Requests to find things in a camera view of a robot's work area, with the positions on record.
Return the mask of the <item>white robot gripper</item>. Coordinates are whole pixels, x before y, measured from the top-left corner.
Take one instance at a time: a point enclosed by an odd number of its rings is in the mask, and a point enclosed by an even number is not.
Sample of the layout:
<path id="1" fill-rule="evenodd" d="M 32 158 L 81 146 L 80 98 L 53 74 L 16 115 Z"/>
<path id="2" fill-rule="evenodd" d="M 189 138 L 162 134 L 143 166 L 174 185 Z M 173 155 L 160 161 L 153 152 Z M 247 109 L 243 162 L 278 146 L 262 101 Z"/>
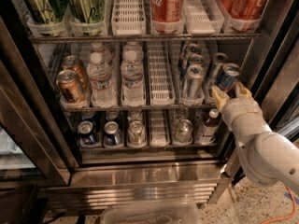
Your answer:
<path id="1" fill-rule="evenodd" d="M 250 99 L 252 93 L 239 80 L 235 83 L 237 98 L 230 100 L 227 93 L 216 85 L 211 87 L 211 92 L 217 109 L 222 111 L 223 121 L 235 136 L 238 147 L 245 147 L 260 133 L 271 132 L 263 118 L 262 109 L 257 102 Z"/>

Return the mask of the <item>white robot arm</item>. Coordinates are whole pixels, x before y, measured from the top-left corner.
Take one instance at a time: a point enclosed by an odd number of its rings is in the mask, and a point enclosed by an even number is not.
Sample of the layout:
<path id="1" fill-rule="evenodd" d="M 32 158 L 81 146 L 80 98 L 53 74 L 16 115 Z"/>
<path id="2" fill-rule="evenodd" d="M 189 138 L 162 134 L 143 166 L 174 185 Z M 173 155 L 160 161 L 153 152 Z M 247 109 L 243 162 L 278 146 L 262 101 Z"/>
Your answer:
<path id="1" fill-rule="evenodd" d="M 278 181 L 299 194 L 299 148 L 271 130 L 251 92 L 235 83 L 235 98 L 216 85 L 211 87 L 222 120 L 235 136 L 235 147 L 246 177 L 270 187 Z"/>

